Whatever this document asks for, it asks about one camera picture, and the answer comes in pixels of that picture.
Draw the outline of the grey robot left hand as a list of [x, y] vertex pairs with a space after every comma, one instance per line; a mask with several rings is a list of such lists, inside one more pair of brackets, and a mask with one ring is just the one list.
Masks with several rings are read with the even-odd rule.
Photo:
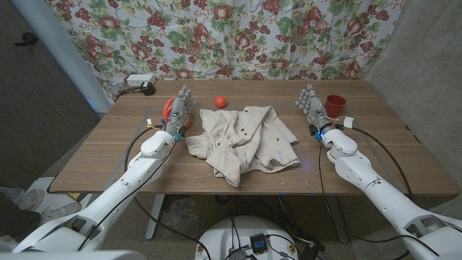
[[183, 86], [171, 103], [171, 109], [165, 124], [165, 131], [172, 136], [178, 134], [184, 136], [185, 132], [191, 126], [191, 111], [194, 106], [195, 102], [191, 90]]

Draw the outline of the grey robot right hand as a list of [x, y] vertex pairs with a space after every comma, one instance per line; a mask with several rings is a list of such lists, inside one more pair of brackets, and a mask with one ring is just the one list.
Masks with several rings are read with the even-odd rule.
[[317, 96], [313, 86], [307, 85], [307, 89], [303, 89], [295, 101], [295, 105], [305, 115], [310, 127], [316, 129], [320, 133], [326, 133], [332, 130], [331, 121], [328, 119], [328, 115], [324, 105]]

